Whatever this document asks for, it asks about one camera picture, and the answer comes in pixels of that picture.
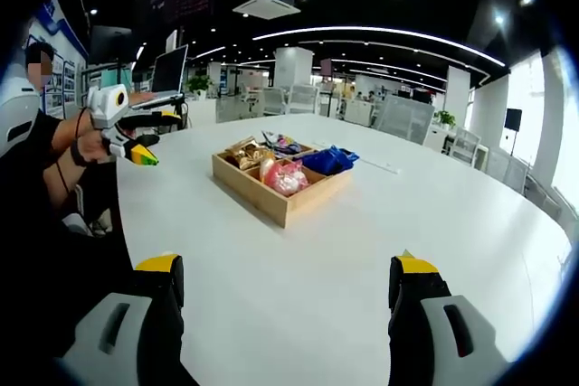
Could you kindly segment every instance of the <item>window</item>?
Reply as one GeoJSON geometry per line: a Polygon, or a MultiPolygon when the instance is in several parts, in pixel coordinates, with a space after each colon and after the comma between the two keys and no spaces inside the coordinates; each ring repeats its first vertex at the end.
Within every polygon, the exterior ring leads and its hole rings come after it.
{"type": "Polygon", "coordinates": [[[464,127],[470,130],[470,122],[472,122],[472,104],[474,103],[474,92],[475,89],[471,89],[469,92],[469,102],[467,103],[467,117],[464,120],[464,127]]]}
{"type": "Polygon", "coordinates": [[[565,200],[579,212],[579,93],[577,79],[574,76],[573,62],[568,55],[559,51],[561,73],[564,84],[565,106],[563,112],[563,136],[559,159],[553,178],[553,186],[565,200]]]}
{"type": "Polygon", "coordinates": [[[543,128],[545,77],[539,52],[511,68],[507,108],[523,111],[518,133],[503,128],[500,147],[530,165],[535,162],[543,128]]]}

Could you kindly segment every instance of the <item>green plant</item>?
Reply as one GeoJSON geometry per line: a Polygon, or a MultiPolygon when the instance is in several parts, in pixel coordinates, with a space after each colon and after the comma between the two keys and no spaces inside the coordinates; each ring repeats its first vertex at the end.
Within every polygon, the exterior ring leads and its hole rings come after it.
{"type": "Polygon", "coordinates": [[[446,110],[440,110],[436,112],[434,114],[434,119],[436,119],[441,124],[448,124],[451,127],[456,126],[456,118],[446,110]]]}
{"type": "Polygon", "coordinates": [[[212,85],[209,76],[193,76],[186,83],[189,92],[196,93],[198,90],[208,90],[212,85]]]}

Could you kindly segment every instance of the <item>black ceiling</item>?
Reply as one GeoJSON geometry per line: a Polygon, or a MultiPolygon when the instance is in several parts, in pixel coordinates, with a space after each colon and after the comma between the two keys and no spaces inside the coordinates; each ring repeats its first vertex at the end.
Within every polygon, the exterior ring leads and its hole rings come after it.
{"type": "MultiPolygon", "coordinates": [[[[498,58],[508,65],[520,60],[536,49],[550,44],[546,31],[546,15],[540,1],[535,5],[521,7],[519,0],[295,0],[301,13],[265,21],[253,17],[242,18],[232,9],[248,0],[212,0],[211,7],[189,16],[178,23],[153,25],[136,21],[134,0],[84,0],[87,10],[97,8],[98,14],[90,18],[92,24],[130,27],[139,31],[147,47],[143,51],[138,68],[150,66],[155,57],[164,50],[165,39],[177,26],[184,28],[184,42],[191,44],[191,56],[225,45],[224,51],[203,57],[203,61],[242,62],[271,59],[273,51],[285,43],[300,45],[315,53],[314,64],[327,57],[369,61],[420,70],[434,76],[446,77],[449,64],[464,68],[469,65],[485,71],[491,78],[508,72],[491,61],[472,53],[412,36],[391,33],[334,31],[323,33],[300,33],[280,36],[262,41],[252,37],[312,26],[374,26],[427,33],[468,45],[476,50],[498,58]],[[494,21],[496,12],[504,14],[506,22],[501,28],[494,21]],[[401,45],[418,49],[418,52],[392,46],[364,45],[364,42],[401,45]],[[458,61],[449,61],[423,52],[432,52],[458,61]]],[[[61,0],[76,33],[88,45],[86,20],[81,12],[80,0],[61,0]]],[[[365,70],[365,65],[341,62],[339,71],[365,70]]],[[[397,76],[418,80],[421,76],[398,71],[397,76]]],[[[471,70],[472,85],[478,84],[486,74],[471,70]]],[[[423,82],[441,86],[439,80],[422,77],[423,82]]]]}

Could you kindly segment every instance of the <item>hand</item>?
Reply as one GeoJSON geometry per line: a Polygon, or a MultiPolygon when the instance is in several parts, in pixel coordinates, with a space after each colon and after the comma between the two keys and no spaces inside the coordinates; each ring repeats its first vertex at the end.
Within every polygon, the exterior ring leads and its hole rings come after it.
{"type": "Polygon", "coordinates": [[[99,130],[92,130],[77,140],[79,152],[87,162],[97,162],[109,155],[102,144],[102,136],[99,130]]]}
{"type": "Polygon", "coordinates": [[[154,96],[155,94],[153,92],[133,92],[132,94],[128,94],[128,104],[134,106],[143,101],[150,101],[154,96]]]}

